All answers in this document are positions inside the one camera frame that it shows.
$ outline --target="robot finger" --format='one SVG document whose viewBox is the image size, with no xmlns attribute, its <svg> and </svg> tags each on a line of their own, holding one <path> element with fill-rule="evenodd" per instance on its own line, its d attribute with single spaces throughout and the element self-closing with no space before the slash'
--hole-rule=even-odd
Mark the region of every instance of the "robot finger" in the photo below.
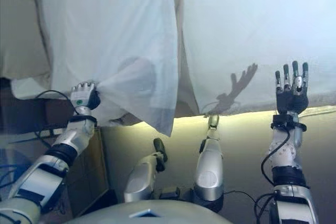
<svg viewBox="0 0 336 224">
<path fill-rule="evenodd" d="M 275 86 L 276 86 L 276 93 L 277 94 L 282 93 L 280 71 L 275 72 Z"/>
<path fill-rule="evenodd" d="M 296 60 L 293 61 L 292 66 L 293 66 L 293 81 L 294 81 L 295 77 L 299 75 L 298 62 Z"/>
<path fill-rule="evenodd" d="M 302 77 L 303 77 L 303 85 L 305 88 L 308 87 L 308 63 L 304 63 L 302 65 L 302 69 L 303 69 L 303 74 L 302 74 Z"/>
<path fill-rule="evenodd" d="M 283 66 L 283 73 L 285 75 L 284 77 L 284 90 L 285 91 L 289 91 L 291 89 L 291 86 L 290 86 L 290 79 L 289 79 L 289 68 L 288 68 L 288 65 L 285 64 Z"/>
</svg>

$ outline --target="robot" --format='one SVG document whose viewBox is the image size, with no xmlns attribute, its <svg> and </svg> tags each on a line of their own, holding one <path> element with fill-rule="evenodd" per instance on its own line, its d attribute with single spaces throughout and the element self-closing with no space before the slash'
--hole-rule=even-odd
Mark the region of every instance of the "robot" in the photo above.
<svg viewBox="0 0 336 224">
<path fill-rule="evenodd" d="M 269 154 L 261 164 L 261 172 L 274 186 L 266 204 L 255 214 L 257 223 L 267 203 L 270 206 L 271 224 L 318 224 L 318 216 L 309 187 L 302 173 L 298 150 L 306 126 L 299 122 L 298 114 L 308 106 L 308 64 L 303 64 L 303 74 L 293 62 L 293 83 L 290 85 L 289 68 L 284 65 L 284 88 L 280 72 L 276 72 L 276 97 L 279 114 L 274 115 L 273 140 Z M 41 213 L 52 209 L 57 202 L 64 179 L 74 160 L 88 146 L 97 120 L 91 110 L 99 103 L 94 83 L 81 83 L 72 88 L 71 103 L 75 114 L 70 118 L 65 132 L 58 136 L 52 147 L 41 156 L 12 186 L 7 200 L 0 202 L 0 223 L 38 223 Z M 216 212 L 222 208 L 223 154 L 217 132 L 219 117 L 209 118 L 206 139 L 201 143 L 195 172 L 194 187 L 186 191 L 179 188 L 162 190 L 155 196 L 157 173 L 165 170 L 168 155 L 159 138 L 153 143 L 155 152 L 142 158 L 130 173 L 125 191 L 125 203 L 101 209 L 74 219 L 69 223 L 231 223 Z M 272 179 L 264 171 L 270 160 Z"/>
</svg>

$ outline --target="robot forearm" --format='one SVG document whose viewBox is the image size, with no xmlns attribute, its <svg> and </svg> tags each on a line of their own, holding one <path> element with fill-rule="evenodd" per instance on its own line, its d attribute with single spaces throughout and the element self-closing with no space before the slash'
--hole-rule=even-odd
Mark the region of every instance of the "robot forearm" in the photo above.
<svg viewBox="0 0 336 224">
<path fill-rule="evenodd" d="M 12 186 L 8 200 L 0 202 L 1 223 L 13 220 L 37 223 L 40 213 L 49 211 L 57 202 L 69 167 L 88 146 L 94 133 L 96 119 L 91 117 L 90 109 L 98 105 L 88 107 L 92 97 L 97 95 L 94 88 L 94 84 L 86 83 L 72 90 L 71 97 L 75 94 L 75 101 L 83 99 L 82 106 L 76 107 L 76 115 L 69 120 L 66 131 Z"/>
<path fill-rule="evenodd" d="M 290 138 L 270 157 L 275 186 L 275 203 L 271 206 L 270 220 L 272 224 L 287 223 L 286 221 L 318 224 L 316 209 L 298 155 L 302 144 L 302 132 L 306 130 L 306 127 L 299 123 L 296 113 L 288 112 L 286 118 L 290 119 L 286 127 L 292 128 L 289 129 Z M 270 152 L 282 144 L 287 132 L 275 126 L 273 136 Z"/>
</svg>

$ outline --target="black joint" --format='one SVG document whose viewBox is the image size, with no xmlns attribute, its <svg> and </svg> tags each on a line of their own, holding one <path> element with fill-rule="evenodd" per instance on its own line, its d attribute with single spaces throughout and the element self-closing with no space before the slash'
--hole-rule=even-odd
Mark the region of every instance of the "black joint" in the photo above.
<svg viewBox="0 0 336 224">
<path fill-rule="evenodd" d="M 97 126 L 97 119 L 91 115 L 74 115 L 69 119 L 69 123 L 80 122 L 84 120 L 90 120 L 95 124 L 95 126 Z"/>
<path fill-rule="evenodd" d="M 288 65 L 287 65 L 287 64 L 285 64 L 285 65 L 283 66 L 283 72 L 285 73 L 285 78 L 286 78 L 286 74 L 289 73 L 289 68 L 288 68 Z"/>
<path fill-rule="evenodd" d="M 306 185 L 306 180 L 302 170 L 292 166 L 277 166 L 272 169 L 273 182 L 278 185 Z"/>
<path fill-rule="evenodd" d="M 166 150 L 164 148 L 162 140 L 160 138 L 155 138 L 153 140 L 153 144 L 154 144 L 155 150 L 157 152 L 161 152 L 162 153 L 162 155 L 163 155 L 163 161 L 167 162 L 168 156 L 167 156 L 167 153 L 166 153 Z"/>
<path fill-rule="evenodd" d="M 88 107 L 91 110 L 94 110 L 96 107 L 98 107 L 99 104 L 100 104 L 100 98 L 98 96 L 98 92 L 95 90 L 90 95 Z"/>
<path fill-rule="evenodd" d="M 292 66 L 293 66 L 293 71 L 298 71 L 299 70 L 298 62 L 296 60 L 293 61 Z"/>
<path fill-rule="evenodd" d="M 302 65 L 302 68 L 303 68 L 303 71 L 308 71 L 308 63 L 304 63 L 303 65 Z"/>
<path fill-rule="evenodd" d="M 71 166 L 77 157 L 77 151 L 70 145 L 56 144 L 47 150 L 46 155 L 60 158 L 66 162 L 68 166 Z"/>
<path fill-rule="evenodd" d="M 165 165 L 164 165 L 164 161 L 163 159 L 157 157 L 156 158 L 156 171 L 159 172 L 163 172 L 165 170 Z"/>
<path fill-rule="evenodd" d="M 303 123 L 297 123 L 293 121 L 293 117 L 288 114 L 273 115 L 273 122 L 271 128 L 274 127 L 286 127 L 288 130 L 299 127 L 303 132 L 307 131 L 307 126 Z"/>
<path fill-rule="evenodd" d="M 206 142 L 206 139 L 204 139 L 204 140 L 201 142 L 201 146 L 200 146 L 200 149 L 199 149 L 199 153 L 202 153 L 202 152 L 203 152 L 204 147 L 205 147 L 205 142 Z"/>
<path fill-rule="evenodd" d="M 275 72 L 275 78 L 280 79 L 280 71 Z"/>
</svg>

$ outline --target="black strap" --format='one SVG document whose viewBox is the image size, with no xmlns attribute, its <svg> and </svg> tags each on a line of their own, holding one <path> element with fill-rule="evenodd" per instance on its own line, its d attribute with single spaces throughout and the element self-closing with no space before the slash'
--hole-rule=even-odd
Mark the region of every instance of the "black strap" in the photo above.
<svg viewBox="0 0 336 224">
<path fill-rule="evenodd" d="M 273 129 L 274 127 L 286 127 L 289 130 L 299 127 L 303 132 L 307 130 L 307 126 L 305 124 L 294 122 L 293 117 L 287 114 L 273 115 L 271 128 Z"/>
<path fill-rule="evenodd" d="M 69 122 L 72 123 L 72 122 L 79 122 L 83 120 L 90 120 L 97 127 L 97 119 L 90 115 L 74 115 L 69 119 Z"/>
</svg>

